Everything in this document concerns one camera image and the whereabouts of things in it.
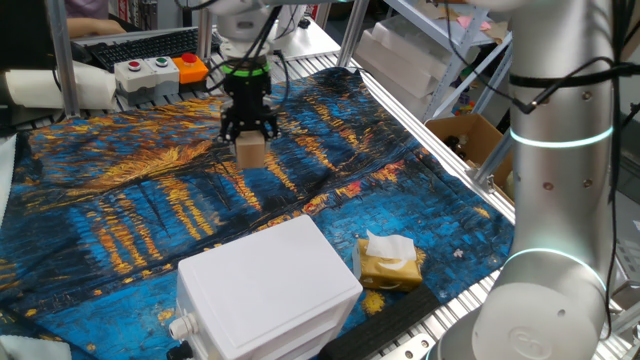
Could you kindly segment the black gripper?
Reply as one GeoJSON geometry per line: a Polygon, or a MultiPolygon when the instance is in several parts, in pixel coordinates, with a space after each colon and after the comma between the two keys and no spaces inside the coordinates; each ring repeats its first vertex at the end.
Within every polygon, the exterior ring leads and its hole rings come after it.
{"type": "Polygon", "coordinates": [[[253,130],[262,133],[266,142],[279,137],[276,113],[265,102],[265,96],[271,94],[269,74],[227,74],[223,80],[223,90],[231,98],[231,105],[221,112],[218,142],[234,144],[239,133],[253,130]]]}

